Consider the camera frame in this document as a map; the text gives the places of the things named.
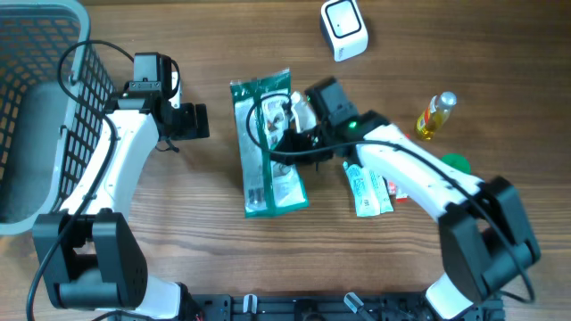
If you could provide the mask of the green 3M gloves package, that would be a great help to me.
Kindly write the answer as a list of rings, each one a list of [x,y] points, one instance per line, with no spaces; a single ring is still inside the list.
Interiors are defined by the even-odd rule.
[[[291,94],[290,70],[233,81],[230,92],[243,173],[245,216],[274,218],[308,207],[297,168],[273,161],[263,151],[277,147],[294,119],[283,108]]]

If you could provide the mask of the mint green sachet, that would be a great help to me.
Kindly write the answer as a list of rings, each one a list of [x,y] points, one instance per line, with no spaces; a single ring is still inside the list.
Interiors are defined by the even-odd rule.
[[[343,170],[348,178],[358,217],[367,218],[393,212],[393,205],[383,177],[376,172],[345,161]]]

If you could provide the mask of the red snack stick wrapper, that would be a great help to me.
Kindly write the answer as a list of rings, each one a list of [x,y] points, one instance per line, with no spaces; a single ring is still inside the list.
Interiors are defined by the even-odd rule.
[[[408,200],[408,195],[403,192],[403,190],[397,186],[394,182],[387,182],[388,193],[393,196],[397,202],[405,202]]]

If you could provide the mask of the yellow Vim dish soap bottle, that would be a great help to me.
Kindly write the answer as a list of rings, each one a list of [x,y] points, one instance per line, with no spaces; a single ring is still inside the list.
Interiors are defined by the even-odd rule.
[[[415,132],[422,140],[431,140],[435,132],[443,126],[457,104],[457,96],[450,91],[435,95],[418,117]]]

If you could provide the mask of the green lid white jar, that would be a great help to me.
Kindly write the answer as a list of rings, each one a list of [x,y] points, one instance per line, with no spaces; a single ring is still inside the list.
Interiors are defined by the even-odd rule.
[[[469,161],[458,153],[449,153],[441,158],[442,162],[446,165],[465,174],[471,173],[471,165]]]

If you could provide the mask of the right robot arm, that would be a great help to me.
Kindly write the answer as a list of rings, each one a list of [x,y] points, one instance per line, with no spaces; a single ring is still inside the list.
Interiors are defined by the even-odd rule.
[[[312,121],[287,129],[270,151],[275,161],[311,164],[335,156],[356,161],[393,181],[438,225],[443,275],[424,291],[426,312],[452,320],[505,295],[521,277],[534,302],[528,268],[541,250],[518,190],[504,177],[484,181],[445,164],[411,142],[376,111],[359,112],[335,78],[325,78],[302,99],[279,96],[279,107]]]

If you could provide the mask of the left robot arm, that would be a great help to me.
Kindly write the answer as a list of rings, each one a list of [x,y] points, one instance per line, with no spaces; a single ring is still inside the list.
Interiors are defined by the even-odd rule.
[[[57,309],[147,320],[203,318],[184,284],[149,273],[128,213],[151,150],[161,140],[208,137],[206,108],[173,106],[181,77],[169,56],[138,53],[132,61],[132,80],[110,94],[98,116],[102,136],[78,185],[60,209],[38,216],[32,228],[40,263],[26,303],[29,320],[40,284]]]

